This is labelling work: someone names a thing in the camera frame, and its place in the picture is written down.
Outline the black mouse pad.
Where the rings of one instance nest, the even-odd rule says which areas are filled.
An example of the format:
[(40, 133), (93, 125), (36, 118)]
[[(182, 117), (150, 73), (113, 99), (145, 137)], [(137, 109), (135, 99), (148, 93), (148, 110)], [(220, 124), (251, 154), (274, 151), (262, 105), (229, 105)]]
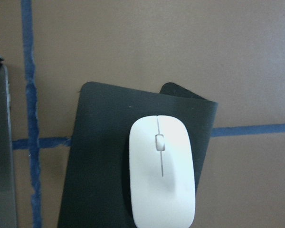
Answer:
[(58, 227), (133, 228), (128, 142), (144, 116), (169, 115), (186, 126), (199, 182), (217, 103), (175, 83), (159, 93), (88, 82), (81, 88)]

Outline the white computer mouse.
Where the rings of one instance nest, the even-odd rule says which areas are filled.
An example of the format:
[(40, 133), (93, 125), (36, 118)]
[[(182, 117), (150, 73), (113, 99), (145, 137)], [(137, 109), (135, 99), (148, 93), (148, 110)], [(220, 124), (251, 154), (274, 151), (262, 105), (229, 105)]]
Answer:
[(195, 178), (185, 125), (166, 115), (138, 119), (129, 134), (133, 219), (138, 228), (188, 228), (195, 216)]

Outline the grey laptop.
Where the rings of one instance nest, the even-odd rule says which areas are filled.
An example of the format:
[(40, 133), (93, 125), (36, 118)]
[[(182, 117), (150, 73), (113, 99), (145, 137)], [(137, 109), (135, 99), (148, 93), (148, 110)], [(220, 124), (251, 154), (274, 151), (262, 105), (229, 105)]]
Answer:
[(0, 228), (16, 228), (14, 160), (11, 138), (10, 92), (7, 68), (0, 57)]

